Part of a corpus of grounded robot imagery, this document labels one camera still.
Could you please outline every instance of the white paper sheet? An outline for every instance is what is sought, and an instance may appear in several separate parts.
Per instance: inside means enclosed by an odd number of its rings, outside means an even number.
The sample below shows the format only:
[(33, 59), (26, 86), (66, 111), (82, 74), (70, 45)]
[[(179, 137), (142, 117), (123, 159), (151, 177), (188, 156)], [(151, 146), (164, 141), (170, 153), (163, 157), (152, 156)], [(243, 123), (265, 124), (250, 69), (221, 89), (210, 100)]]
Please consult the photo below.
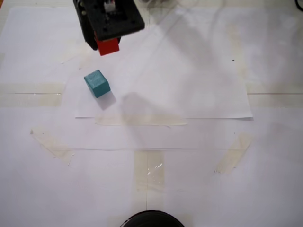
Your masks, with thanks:
[[(140, 32), (144, 39), (139, 43), (130, 42), (136, 34), (124, 37), (120, 48), (132, 44), (130, 53), (94, 56), (100, 62), (91, 64), (90, 70), (100, 69), (112, 92), (95, 99), (80, 79), (76, 117), (251, 117), (245, 87), (232, 61), (227, 25), (224, 21), (214, 25), (213, 20), (214, 9), (176, 8), (158, 25)], [(102, 63), (108, 58), (114, 65)]]

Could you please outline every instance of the masking tape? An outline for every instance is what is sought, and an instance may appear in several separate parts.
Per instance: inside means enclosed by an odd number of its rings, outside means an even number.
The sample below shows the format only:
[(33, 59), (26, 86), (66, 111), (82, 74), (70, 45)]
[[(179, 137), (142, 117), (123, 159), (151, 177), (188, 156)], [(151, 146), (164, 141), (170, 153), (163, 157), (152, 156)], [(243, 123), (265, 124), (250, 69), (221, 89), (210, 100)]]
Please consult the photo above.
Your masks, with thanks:
[(246, 83), (247, 94), (303, 94), (303, 84)]
[(5, 53), (0, 53), (0, 68), (1, 68), (2, 63), (4, 61), (4, 58), (5, 58)]
[(193, 216), (190, 214), (176, 214), (174, 215), (185, 227), (194, 227)]
[(137, 207), (138, 205), (140, 207), (142, 202), (146, 202), (147, 210), (162, 210), (164, 190), (163, 152), (135, 151), (134, 178), (136, 181), (136, 192), (143, 192), (146, 196), (144, 201), (142, 196), (138, 194), (133, 197), (135, 210), (138, 210)]
[(147, 210), (163, 210), (164, 154), (148, 151), (147, 157)]
[(65, 84), (45, 83), (45, 84), (0, 84), (0, 94), (62, 94)]
[(262, 94), (248, 95), (250, 106), (303, 108), (303, 95), (298, 94)]
[(215, 172), (219, 174), (232, 172), (241, 158), (244, 156), (247, 148), (252, 142), (252, 136), (246, 133), (241, 133), (237, 140), (232, 144), (231, 148), (227, 151), (225, 156), (219, 162)]
[(68, 146), (59, 143), (47, 130), (35, 127), (32, 128), (30, 134), (33, 135), (33, 137), (53, 155), (62, 159), (67, 165), (70, 164), (71, 157), (74, 155), (72, 150), (70, 150)]
[(147, 210), (147, 151), (134, 152), (134, 183), (132, 188), (132, 214)]
[(227, 26), (227, 33), (229, 35), (229, 39), (231, 42), (232, 52), (234, 55), (234, 62), (236, 64), (236, 70), (238, 72), (238, 76), (241, 79), (245, 79), (247, 77), (247, 64), (245, 62), (245, 56), (242, 47), (242, 41), (240, 38), (239, 31), (237, 27), (233, 24), (229, 24)]
[(3, 94), (0, 95), (0, 107), (38, 107), (60, 106), (60, 94)]
[(96, 117), (100, 125), (186, 125), (185, 120), (173, 115), (124, 115), (118, 117)]

